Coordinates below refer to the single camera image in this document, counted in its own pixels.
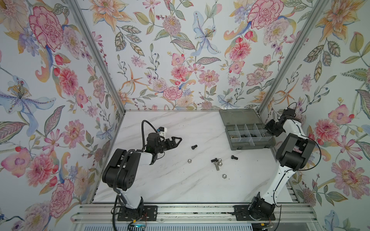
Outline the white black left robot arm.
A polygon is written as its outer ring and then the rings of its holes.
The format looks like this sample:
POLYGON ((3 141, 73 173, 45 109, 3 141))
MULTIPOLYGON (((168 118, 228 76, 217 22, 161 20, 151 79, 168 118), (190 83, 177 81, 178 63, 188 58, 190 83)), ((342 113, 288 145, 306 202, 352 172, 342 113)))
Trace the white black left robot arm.
POLYGON ((138 168, 153 165, 158 159, 158 154, 177 148, 181 141, 180 137, 166 139, 159 133, 150 133, 141 150, 116 149, 103 172, 103 183, 113 189, 118 201, 124 207, 138 209, 143 203, 142 197, 130 189, 138 168))

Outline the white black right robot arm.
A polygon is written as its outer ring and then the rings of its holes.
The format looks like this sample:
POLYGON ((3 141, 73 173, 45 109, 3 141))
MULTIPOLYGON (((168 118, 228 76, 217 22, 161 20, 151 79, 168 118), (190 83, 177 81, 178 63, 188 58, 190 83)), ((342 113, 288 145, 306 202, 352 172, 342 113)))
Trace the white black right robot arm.
POLYGON ((285 132, 287 136, 276 153, 278 167, 274 179, 267 191, 262 196, 258 193, 248 207, 252 220, 271 219, 283 186, 292 175, 306 166, 317 146, 313 139, 304 134, 301 125, 295 117, 295 110, 291 108, 283 110, 277 122, 272 119, 266 124, 265 128, 270 134, 277 137, 285 132))

